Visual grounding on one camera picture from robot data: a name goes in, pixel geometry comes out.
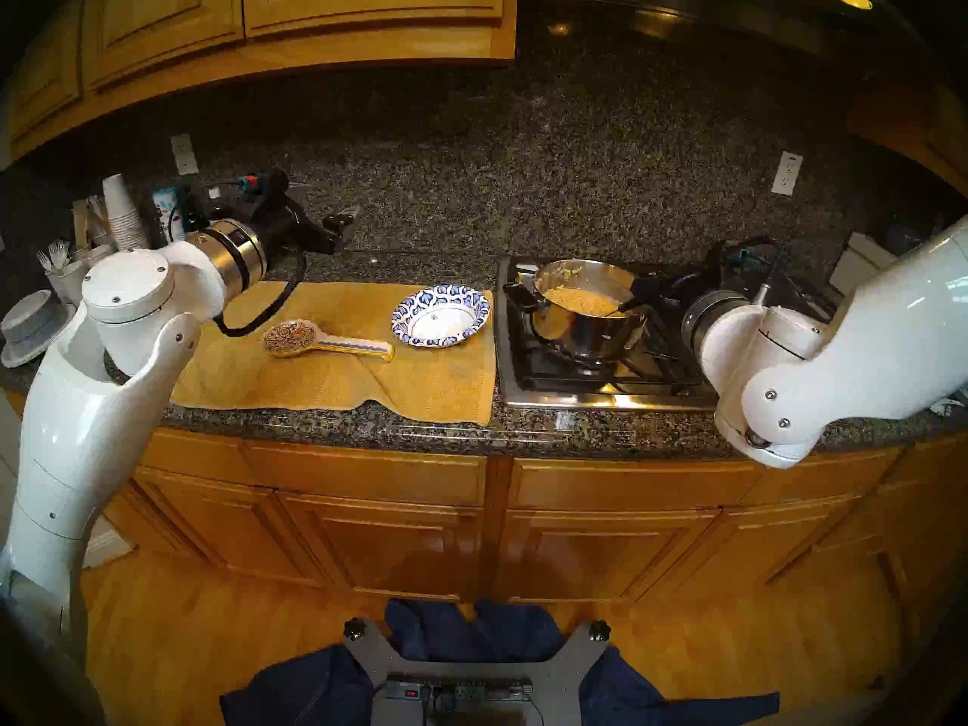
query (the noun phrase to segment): granite countertop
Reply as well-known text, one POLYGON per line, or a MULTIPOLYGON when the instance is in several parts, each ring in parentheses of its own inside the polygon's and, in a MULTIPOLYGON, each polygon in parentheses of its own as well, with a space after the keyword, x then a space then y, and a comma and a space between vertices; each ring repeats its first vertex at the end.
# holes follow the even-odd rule
MULTIPOLYGON (((344 253, 335 258, 310 256, 306 280, 372 283, 465 283, 492 289, 496 254, 468 258, 440 254, 344 253)), ((269 274, 285 280, 291 262, 269 274)), ((16 369, 0 369, 0 386, 26 392, 40 360, 16 369)), ((632 413, 631 411, 556 411, 510 408, 495 385, 491 421, 477 424, 428 424, 368 402, 351 411, 208 410, 170 405, 163 424, 210 434, 417 452, 530 457, 672 458, 739 457, 716 431, 712 413, 632 413)), ((818 450, 843 450, 906 443, 968 429, 968 416, 940 419, 921 411, 900 421, 844 419, 824 432, 818 450)))

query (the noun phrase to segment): kitchen towel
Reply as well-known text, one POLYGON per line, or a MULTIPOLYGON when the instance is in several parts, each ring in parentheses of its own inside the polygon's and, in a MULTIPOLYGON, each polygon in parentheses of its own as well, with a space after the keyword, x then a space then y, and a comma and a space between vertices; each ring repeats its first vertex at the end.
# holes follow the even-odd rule
MULTIPOLYGON (((225 324, 252 320, 285 284, 254 285, 225 307, 225 324)), ((201 328, 199 350, 182 373, 171 401, 188 408, 329 408, 352 410, 377 401, 417 421, 451 424, 491 418, 496 373, 494 318, 447 349, 417 349, 390 329, 397 305, 418 285, 303 283, 283 308, 244 338, 223 335, 213 322, 201 328), (323 332, 393 344, 393 361, 332 351, 275 358, 261 335, 284 320, 313 320, 323 332)), ((491 292, 485 292, 492 301, 491 292)))

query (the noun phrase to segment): lower cabinet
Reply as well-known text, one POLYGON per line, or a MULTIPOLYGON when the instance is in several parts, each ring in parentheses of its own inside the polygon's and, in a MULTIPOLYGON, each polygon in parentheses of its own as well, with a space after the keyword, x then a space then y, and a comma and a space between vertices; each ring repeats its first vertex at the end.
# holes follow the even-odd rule
POLYGON ((499 597, 518 601, 635 600, 683 555, 717 510, 509 510, 499 597))
POLYGON ((787 567, 849 509, 855 496, 727 507, 661 581, 662 598, 748 593, 787 567))
POLYGON ((287 492, 280 498, 337 588, 444 599, 476 595, 479 507, 287 492))
POLYGON ((152 552, 204 558, 199 548, 182 534, 133 481, 122 486, 104 507, 104 517, 128 543, 152 552))
POLYGON ((135 484, 214 564, 307 585, 322 575, 271 489, 137 468, 135 484))
POLYGON ((901 450, 813 456, 786 472, 745 461, 497 467, 159 430, 105 515, 151 551, 446 600, 687 601, 883 555, 907 611, 934 619, 968 564, 968 436, 901 450))

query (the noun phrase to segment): bowl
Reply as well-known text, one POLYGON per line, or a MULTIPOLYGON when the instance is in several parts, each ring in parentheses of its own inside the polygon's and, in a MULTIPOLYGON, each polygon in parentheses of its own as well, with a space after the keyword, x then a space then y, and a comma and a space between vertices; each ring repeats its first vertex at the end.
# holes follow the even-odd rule
POLYGON ((480 330, 491 302, 466 285, 433 285, 408 296, 393 311, 393 334, 410 346, 445 349, 480 330))
POLYGON ((74 316, 74 307, 61 304, 50 289, 24 296, 0 320, 7 344, 0 351, 0 363, 18 367, 37 358, 74 316))

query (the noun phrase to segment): blue patterned bowl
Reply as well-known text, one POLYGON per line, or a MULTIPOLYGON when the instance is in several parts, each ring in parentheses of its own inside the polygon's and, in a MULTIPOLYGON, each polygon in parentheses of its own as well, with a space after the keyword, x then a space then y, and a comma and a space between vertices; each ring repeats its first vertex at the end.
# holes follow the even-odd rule
POLYGON ((444 349, 480 330, 491 302, 466 285, 434 285, 408 296, 393 311, 393 334, 411 346, 444 349))

